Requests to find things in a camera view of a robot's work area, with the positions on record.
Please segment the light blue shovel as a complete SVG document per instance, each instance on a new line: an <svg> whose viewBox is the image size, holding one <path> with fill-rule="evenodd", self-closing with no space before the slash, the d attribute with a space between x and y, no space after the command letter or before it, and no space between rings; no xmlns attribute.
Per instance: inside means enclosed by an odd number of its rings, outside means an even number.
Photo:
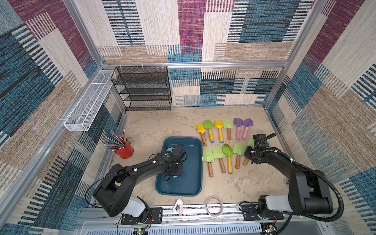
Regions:
<svg viewBox="0 0 376 235"><path fill-rule="evenodd" d="M173 150L173 147L170 147L170 148L168 148L166 151L168 152L172 152L172 150Z"/></svg>

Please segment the bright green shovel yellow handle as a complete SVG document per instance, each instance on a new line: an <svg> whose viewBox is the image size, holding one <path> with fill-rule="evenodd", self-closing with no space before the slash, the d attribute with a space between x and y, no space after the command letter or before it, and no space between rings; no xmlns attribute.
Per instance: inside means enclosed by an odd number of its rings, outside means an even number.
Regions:
<svg viewBox="0 0 376 235"><path fill-rule="evenodd" d="M232 166L231 156L234 154L234 151L228 144L223 145L222 151L228 157L228 172L229 172L229 174L232 174L233 173L233 166Z"/></svg>

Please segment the purple shovel long pink handle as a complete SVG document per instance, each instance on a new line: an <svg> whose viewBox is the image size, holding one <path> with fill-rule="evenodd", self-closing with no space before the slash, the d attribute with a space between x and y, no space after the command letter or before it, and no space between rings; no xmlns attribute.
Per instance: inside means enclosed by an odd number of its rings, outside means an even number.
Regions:
<svg viewBox="0 0 376 235"><path fill-rule="evenodd" d="M243 126L243 119L234 118L233 123L237 127L236 140L240 140L240 133L241 133L240 128Z"/></svg>

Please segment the yellow shovel wooden handle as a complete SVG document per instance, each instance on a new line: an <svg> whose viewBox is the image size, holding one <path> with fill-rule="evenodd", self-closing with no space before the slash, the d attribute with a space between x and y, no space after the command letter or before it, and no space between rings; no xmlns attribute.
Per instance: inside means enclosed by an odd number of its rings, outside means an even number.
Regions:
<svg viewBox="0 0 376 235"><path fill-rule="evenodd" d="M198 124L197 126L196 126L196 130L197 130L197 132L199 132L200 133L200 135L201 135L201 140L202 140L202 144L203 144L203 146L207 146L207 142L206 142L206 138L205 138L205 132L206 132L206 128L205 128L205 126L203 125L203 124Z"/></svg>

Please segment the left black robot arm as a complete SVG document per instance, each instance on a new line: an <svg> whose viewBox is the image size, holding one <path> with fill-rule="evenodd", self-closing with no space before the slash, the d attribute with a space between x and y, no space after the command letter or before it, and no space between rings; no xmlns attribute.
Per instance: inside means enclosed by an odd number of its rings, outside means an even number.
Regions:
<svg viewBox="0 0 376 235"><path fill-rule="evenodd" d="M176 146L171 151L153 154L147 161L136 165L116 164L99 182L93 196L107 214L114 217L126 208L137 184L157 174L163 174L168 179L181 176L187 157L187 152Z"/></svg>

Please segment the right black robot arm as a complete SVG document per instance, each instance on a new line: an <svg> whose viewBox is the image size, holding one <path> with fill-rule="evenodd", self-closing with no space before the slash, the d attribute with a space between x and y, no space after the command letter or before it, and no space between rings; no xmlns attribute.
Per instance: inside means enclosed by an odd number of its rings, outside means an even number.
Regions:
<svg viewBox="0 0 376 235"><path fill-rule="evenodd" d="M256 206L260 218L270 218L276 212L299 215L323 222L338 220L344 212L344 201L337 188L319 170L305 166L267 142L275 137L256 134L245 151L253 164L269 164L289 181L288 195L262 195Z"/></svg>

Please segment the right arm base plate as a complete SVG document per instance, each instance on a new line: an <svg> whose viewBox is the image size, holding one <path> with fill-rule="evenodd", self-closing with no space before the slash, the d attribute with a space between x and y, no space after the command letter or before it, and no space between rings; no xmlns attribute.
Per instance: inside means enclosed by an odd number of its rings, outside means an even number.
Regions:
<svg viewBox="0 0 376 235"><path fill-rule="evenodd" d="M258 209L254 204L242 204L240 210L245 221L261 221L261 220L284 220L285 216L280 211L270 211L268 209Z"/></svg>

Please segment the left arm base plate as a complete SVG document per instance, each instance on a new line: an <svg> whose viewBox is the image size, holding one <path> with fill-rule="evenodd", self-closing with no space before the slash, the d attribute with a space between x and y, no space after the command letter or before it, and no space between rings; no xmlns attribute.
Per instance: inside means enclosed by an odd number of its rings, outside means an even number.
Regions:
<svg viewBox="0 0 376 235"><path fill-rule="evenodd" d="M162 207L146 208L138 217L125 214L120 224L121 225L147 225L147 224L161 224L163 216Z"/></svg>

